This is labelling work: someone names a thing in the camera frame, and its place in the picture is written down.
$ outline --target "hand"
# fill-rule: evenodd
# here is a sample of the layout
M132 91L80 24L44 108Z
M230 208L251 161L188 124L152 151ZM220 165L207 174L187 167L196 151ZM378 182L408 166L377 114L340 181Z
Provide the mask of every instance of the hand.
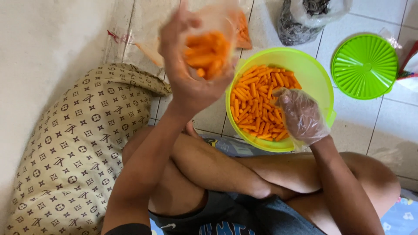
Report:
M296 140L310 146L331 132L316 100L306 92L280 88L273 91L273 96L279 97L275 105L281 107L284 124Z
M190 120L222 96L234 77L234 68L226 66L220 77L210 81L190 75L182 56L181 35L189 28L200 27L201 21L186 10L184 2L161 29L160 54L164 57L166 76L173 92L170 105Z

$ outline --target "patterned pillowcase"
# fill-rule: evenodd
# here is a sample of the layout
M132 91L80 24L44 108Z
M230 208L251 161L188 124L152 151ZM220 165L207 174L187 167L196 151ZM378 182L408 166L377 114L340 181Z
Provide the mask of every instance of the patterned pillowcase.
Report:
M99 234L130 136L168 84L127 64L76 81L36 124L15 180L5 234Z

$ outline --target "dark shorts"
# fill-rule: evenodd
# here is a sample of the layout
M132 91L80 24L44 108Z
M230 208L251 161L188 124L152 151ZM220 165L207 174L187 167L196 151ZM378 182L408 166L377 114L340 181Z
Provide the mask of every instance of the dark shorts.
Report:
M244 225L255 235L325 235L277 196L258 200L209 191L206 206L197 212L173 217L150 213L150 218L166 235L203 235L206 234L201 231L203 225L223 221Z

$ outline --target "green lid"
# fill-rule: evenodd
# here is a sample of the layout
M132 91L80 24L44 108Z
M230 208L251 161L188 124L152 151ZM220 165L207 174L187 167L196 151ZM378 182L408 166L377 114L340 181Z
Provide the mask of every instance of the green lid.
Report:
M398 67L395 49L388 41L364 34L348 39L337 49L331 74L343 93L370 100L391 91Z

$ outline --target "white wall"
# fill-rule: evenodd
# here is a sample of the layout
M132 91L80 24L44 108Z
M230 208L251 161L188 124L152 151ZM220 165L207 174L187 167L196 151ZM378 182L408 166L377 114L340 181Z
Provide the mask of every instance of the white wall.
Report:
M114 1L0 1L0 234L32 128L45 106L102 63Z

